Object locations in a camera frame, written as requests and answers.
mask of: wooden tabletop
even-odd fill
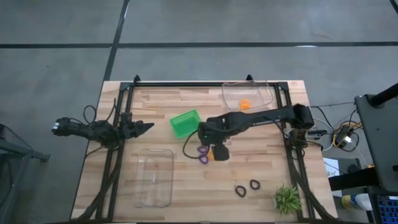
[[[293,104],[308,105],[303,81],[288,81]],[[98,105],[97,119],[109,115],[113,99],[118,97],[120,82],[105,82]],[[276,102],[267,105],[277,108]],[[185,141],[177,139],[170,118],[197,110],[202,121],[228,110],[223,106],[221,87],[142,87],[135,88],[132,101],[133,120],[155,123],[148,132],[126,141],[114,210],[116,222],[279,222],[296,221],[295,215],[280,215],[274,208],[272,195],[278,186],[290,185],[289,169],[280,130],[273,124],[258,126],[233,136],[226,143],[231,158],[210,161],[203,165],[182,154]],[[187,153],[195,155],[200,144],[194,135],[187,144]],[[88,152],[98,148],[91,142]],[[174,176],[171,204],[166,208],[136,208],[134,195],[137,175],[137,152],[141,149],[170,149],[174,154]],[[100,190],[106,150],[101,149],[86,158],[72,212],[81,215]],[[335,204],[326,176],[322,153],[317,146],[305,150],[305,166],[312,192],[333,216]],[[261,183],[251,190],[249,181]],[[243,185],[248,192],[244,198],[234,188]],[[109,198],[104,204],[108,211]],[[302,195],[303,208],[305,200]]]

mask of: green plant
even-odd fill
[[[296,187],[285,187],[285,185],[278,187],[274,194],[274,199],[275,207],[280,214],[286,215],[301,210],[299,191]]]

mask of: orange object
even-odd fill
[[[214,161],[213,150],[209,149],[209,153],[207,154],[207,157],[209,158],[209,161]]]
[[[240,105],[241,105],[241,110],[249,109],[250,101],[249,100],[241,100]]]

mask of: white bottle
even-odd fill
[[[341,203],[346,209],[372,210],[368,194],[345,195],[341,198]]]

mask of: black ring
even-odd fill
[[[238,186],[235,187],[235,192],[236,192],[236,194],[239,195],[241,198],[243,198],[243,197],[246,195],[246,189],[245,189],[243,186],[240,186],[240,185],[238,185]]]
[[[260,182],[258,182],[257,180],[250,180],[250,187],[251,187],[253,190],[258,190],[258,189],[260,189],[260,186],[261,186],[261,184],[260,184]]]

